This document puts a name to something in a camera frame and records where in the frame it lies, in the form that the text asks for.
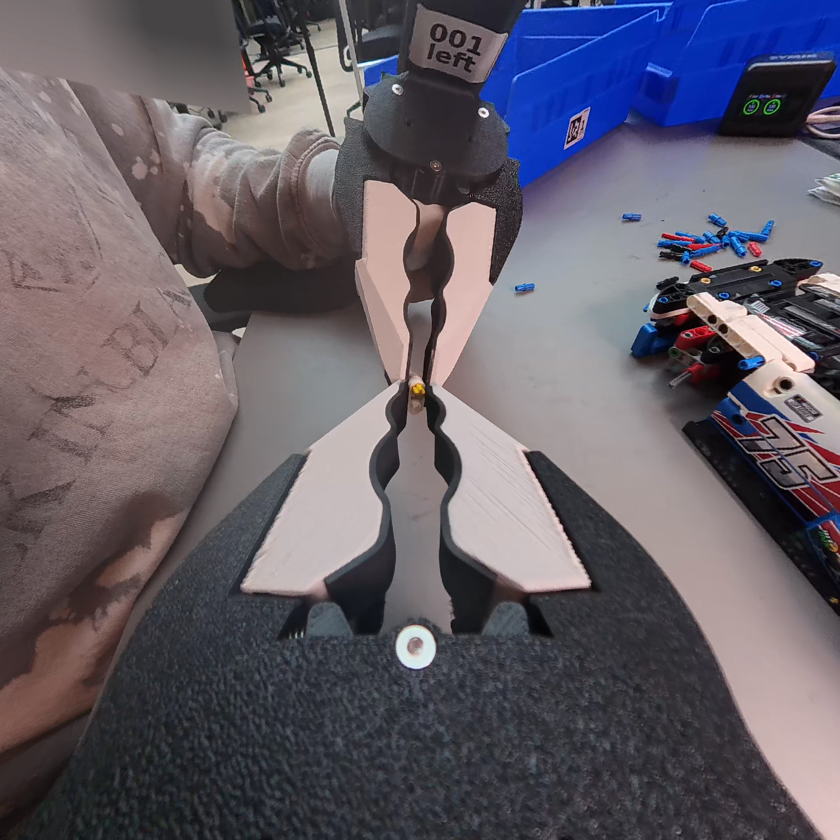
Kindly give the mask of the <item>person's grey sweatshirt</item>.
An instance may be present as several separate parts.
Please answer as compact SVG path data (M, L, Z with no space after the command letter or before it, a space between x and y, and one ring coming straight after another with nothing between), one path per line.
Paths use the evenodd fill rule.
M92 708L233 420L175 268L231 254L213 135L2 71L2 753Z

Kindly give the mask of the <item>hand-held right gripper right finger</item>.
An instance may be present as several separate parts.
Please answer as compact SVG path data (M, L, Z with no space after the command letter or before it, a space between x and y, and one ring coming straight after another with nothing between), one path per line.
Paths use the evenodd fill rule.
M528 450L440 386L427 394L427 419L435 468L447 484L441 512L446 549L520 593L590 589Z

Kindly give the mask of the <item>person's left forearm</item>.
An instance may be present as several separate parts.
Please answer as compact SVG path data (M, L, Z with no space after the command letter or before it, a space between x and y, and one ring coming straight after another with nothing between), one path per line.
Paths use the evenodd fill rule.
M156 172L123 176L172 262L208 277L268 259L307 270L349 254L333 202L334 138L304 129L282 151L258 150L162 101L132 101Z

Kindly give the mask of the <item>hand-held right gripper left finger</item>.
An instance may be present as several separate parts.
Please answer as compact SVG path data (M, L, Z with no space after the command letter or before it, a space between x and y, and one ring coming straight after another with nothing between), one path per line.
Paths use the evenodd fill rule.
M385 410L401 385L387 387L309 448L241 592L327 599L328 577L374 546L384 503L371 460L392 430Z

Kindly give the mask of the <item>pile of blue red pins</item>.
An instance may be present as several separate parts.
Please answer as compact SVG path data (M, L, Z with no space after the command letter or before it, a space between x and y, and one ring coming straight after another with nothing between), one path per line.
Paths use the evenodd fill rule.
M712 267L707 260L724 253L739 259L748 257L761 258L762 245L771 237L775 220L768 220L758 230L732 228L723 217L710 214L707 218L715 229L702 234L691 234L678 230L672 234L661 234L657 242L658 259L692 268L699 272L708 272Z

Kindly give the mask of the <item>black office chair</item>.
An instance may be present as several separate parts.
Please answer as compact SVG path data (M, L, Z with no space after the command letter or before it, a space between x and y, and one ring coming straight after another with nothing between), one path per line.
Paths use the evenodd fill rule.
M266 102L272 102L272 97L261 85L261 78L268 81L276 78L283 88L286 84L282 77L283 67L294 68L307 79L312 78L308 67L288 58L291 48L302 47L303 41L276 2L232 1L231 4L248 82L248 97L257 110L264 113L266 105L256 95L264 96Z

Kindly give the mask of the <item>blue plastic bin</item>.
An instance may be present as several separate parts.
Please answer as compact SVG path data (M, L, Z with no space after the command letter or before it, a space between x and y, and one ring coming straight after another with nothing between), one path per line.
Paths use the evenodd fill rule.
M520 186L624 122L667 10L523 8L480 93L509 127Z
M838 1L672 2L633 108L663 127L719 119L752 59L838 46Z

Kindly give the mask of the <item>black charger green display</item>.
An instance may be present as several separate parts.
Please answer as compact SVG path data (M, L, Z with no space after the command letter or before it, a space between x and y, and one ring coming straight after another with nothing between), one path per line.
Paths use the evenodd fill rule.
M751 59L718 125L719 135L789 138L797 134L836 68L832 51Z

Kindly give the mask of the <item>grey desk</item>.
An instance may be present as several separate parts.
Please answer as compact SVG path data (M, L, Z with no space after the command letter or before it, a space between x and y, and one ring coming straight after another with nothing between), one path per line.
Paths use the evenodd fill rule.
M770 259L838 273L838 206L808 195L838 160L799 140L722 138L629 120L523 191L514 249L445 387L562 468L633 534L715 651L766 760L825 838L838 838L838 616L685 440L716 401L629 349L662 232L709 213L775 226ZM641 213L638 223L621 215ZM535 290L513 288L532 282ZM288 456L384 387L359 302L254 314L234 357L238 414L203 493L126 629L183 558ZM449 616L437 559L445 483L419 416L387 488L397 547L385 627Z

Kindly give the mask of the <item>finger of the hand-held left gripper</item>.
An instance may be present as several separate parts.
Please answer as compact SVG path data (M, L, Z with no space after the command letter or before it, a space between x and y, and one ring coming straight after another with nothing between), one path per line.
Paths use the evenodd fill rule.
M406 299L411 284L404 254L416 226L416 206L396 185L365 182L362 254L355 263L355 283L389 384L405 380L410 364Z
M497 212L469 203L444 226L444 274L432 305L423 378L443 385L451 375L492 291L490 268Z

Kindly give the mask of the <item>brick-built toy race car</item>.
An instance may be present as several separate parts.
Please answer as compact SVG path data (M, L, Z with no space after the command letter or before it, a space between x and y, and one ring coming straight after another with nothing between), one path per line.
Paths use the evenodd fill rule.
M656 288L631 347L721 399L683 434L839 613L839 279L759 259Z

